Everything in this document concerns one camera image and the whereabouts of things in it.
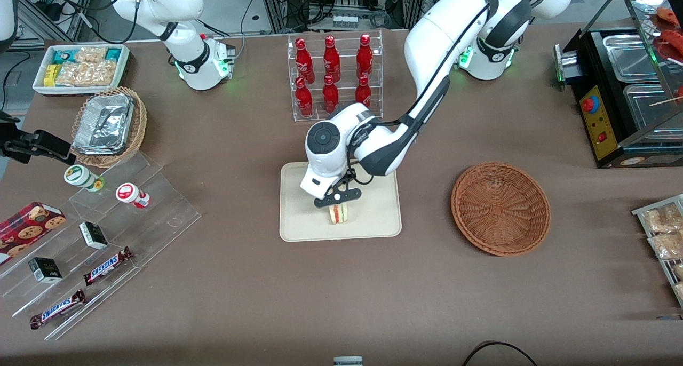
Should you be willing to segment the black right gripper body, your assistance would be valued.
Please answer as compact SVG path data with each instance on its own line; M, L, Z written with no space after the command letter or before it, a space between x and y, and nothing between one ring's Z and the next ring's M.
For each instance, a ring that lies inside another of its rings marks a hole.
M2 157L17 161L29 161L32 155L38 155L32 145L37 138L37 130L33 133L19 129L19 118L1 112L1 150Z

